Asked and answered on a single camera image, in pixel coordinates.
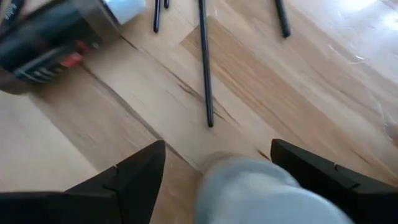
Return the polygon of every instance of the white cap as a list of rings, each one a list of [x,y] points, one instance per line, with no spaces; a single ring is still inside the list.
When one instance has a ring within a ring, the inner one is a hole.
[[[118,22],[123,25],[145,11],[146,0],[104,0]]]

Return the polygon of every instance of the wood grain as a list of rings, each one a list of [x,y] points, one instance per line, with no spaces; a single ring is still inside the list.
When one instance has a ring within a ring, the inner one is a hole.
[[[269,157],[274,138],[398,186],[396,0],[285,0],[286,40],[273,1],[208,1],[213,129],[197,1],[172,1],[157,35],[147,2],[82,67],[34,96],[0,95],[0,122],[12,127],[1,133],[2,190],[67,189],[156,139],[168,153],[154,223],[192,222],[191,166],[205,170],[220,151]]]
[[[271,139],[283,138],[396,184],[398,150],[390,138],[398,102],[386,65],[357,55],[355,40],[337,33],[343,24],[327,29],[326,16],[318,13],[324,21],[319,23],[299,4],[287,1],[293,35],[282,40],[272,2],[212,1],[208,25],[217,117],[211,130],[203,128],[197,20],[187,15],[195,1],[176,0],[162,15],[159,35],[146,25],[150,11],[138,17],[125,27],[124,40],[86,66],[194,167],[216,151],[255,156],[259,149],[269,155]],[[342,10],[345,3],[334,4]],[[315,5],[338,19],[337,9]],[[374,17],[391,12],[384,4],[374,7],[368,9]],[[357,15],[353,20],[371,25],[365,12]],[[350,29],[361,34],[363,26]],[[385,38],[394,49],[396,32],[379,27],[390,31]],[[210,133],[216,133],[214,139]]]
[[[81,67],[31,99],[98,171],[158,139],[120,96]],[[152,223],[192,223],[200,177],[181,157],[167,149],[164,180]]]

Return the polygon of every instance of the wooden floor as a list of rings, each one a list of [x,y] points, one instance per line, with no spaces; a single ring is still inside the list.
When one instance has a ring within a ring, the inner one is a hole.
[[[154,223],[192,221],[206,158],[269,156],[274,138],[398,186],[398,0],[285,0],[287,40],[273,1],[207,1],[213,129],[197,1],[172,0],[157,35],[147,3],[55,83],[0,93],[1,190],[64,190],[155,139],[168,158]]]

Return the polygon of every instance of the black metal rod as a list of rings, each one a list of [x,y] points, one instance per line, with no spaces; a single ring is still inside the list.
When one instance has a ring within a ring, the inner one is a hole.
[[[282,33],[285,38],[291,35],[289,21],[286,16],[286,10],[283,0],[275,0],[276,9],[278,11],[278,17],[280,20],[280,26],[282,28]]]
[[[205,0],[199,0],[199,15],[200,15],[201,52],[203,57],[203,75],[205,77],[207,125],[209,126],[209,128],[212,128],[214,126],[214,111],[213,111],[213,94],[211,93],[211,77],[210,77],[210,63],[209,63],[209,47],[207,41]]]
[[[170,7],[170,0],[164,0],[164,7],[168,9]]]
[[[155,0],[154,32],[158,33],[160,23],[160,0]]]

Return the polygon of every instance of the red label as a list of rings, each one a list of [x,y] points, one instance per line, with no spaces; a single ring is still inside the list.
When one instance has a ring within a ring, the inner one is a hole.
[[[70,68],[83,60],[83,56],[77,52],[69,55],[66,59],[61,62],[61,65]]]

